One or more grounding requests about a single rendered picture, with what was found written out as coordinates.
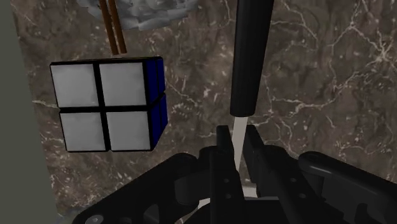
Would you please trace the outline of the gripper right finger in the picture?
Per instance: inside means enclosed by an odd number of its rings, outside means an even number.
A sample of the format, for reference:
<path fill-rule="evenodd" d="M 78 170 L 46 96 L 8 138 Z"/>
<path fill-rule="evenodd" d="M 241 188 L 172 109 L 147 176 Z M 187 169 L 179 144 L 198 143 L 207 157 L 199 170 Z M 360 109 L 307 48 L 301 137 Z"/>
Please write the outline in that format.
<path fill-rule="evenodd" d="M 292 158 L 246 127 L 244 160 L 260 197 L 277 197 L 287 224 L 397 224 L 397 184 L 318 151 Z"/>

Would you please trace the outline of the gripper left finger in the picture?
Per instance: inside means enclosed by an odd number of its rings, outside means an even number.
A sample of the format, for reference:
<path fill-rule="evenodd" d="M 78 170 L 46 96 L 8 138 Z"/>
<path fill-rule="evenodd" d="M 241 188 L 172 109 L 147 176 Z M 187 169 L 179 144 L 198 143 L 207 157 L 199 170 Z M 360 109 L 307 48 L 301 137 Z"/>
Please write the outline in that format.
<path fill-rule="evenodd" d="M 78 214 L 72 224 L 242 224 L 244 195 L 229 128 L 199 157 L 177 153 Z"/>

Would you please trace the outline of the black-handled knife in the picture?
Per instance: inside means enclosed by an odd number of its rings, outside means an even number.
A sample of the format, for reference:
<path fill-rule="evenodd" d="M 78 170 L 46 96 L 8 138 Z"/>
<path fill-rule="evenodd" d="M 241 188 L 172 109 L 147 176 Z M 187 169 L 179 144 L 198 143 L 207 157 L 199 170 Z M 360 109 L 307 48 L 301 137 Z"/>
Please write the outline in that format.
<path fill-rule="evenodd" d="M 236 169 L 240 167 L 247 120 L 255 114 L 275 0 L 237 0 L 230 114 Z"/>

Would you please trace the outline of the white and blue puzzle cube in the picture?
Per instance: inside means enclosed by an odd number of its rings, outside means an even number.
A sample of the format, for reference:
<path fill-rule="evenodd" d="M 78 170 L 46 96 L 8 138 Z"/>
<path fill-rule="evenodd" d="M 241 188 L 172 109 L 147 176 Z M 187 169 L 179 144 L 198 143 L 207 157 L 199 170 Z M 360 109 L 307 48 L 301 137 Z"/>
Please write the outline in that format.
<path fill-rule="evenodd" d="M 52 62 L 69 153 L 152 151 L 168 123 L 161 56 Z"/>

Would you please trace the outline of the brown wooden chopstick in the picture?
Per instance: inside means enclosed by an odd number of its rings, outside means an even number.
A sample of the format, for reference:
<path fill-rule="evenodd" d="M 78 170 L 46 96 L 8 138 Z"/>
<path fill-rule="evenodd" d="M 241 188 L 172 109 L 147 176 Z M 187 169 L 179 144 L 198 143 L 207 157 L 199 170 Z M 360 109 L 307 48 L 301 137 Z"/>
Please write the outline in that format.
<path fill-rule="evenodd" d="M 116 37 L 118 40 L 118 46 L 119 46 L 120 52 L 127 53 L 127 48 L 126 48 L 125 40 L 123 37 L 123 31 L 122 31 L 122 27 L 121 27 L 121 23 L 120 23 L 120 18 L 118 15 L 116 1 L 108 0 L 108 3 L 109 3 L 109 9 L 110 9 L 113 25 L 115 27 L 115 32 L 116 32 Z"/>
<path fill-rule="evenodd" d="M 108 11 L 107 2 L 106 2 L 106 0 L 98 0 L 98 2 L 99 2 L 100 9 L 101 9 L 104 25 L 106 28 L 106 33 L 108 35 L 111 52 L 113 55 L 118 55 L 119 54 L 118 46 L 117 46 L 115 35 L 113 32 L 112 20 L 111 20 L 109 11 Z"/>

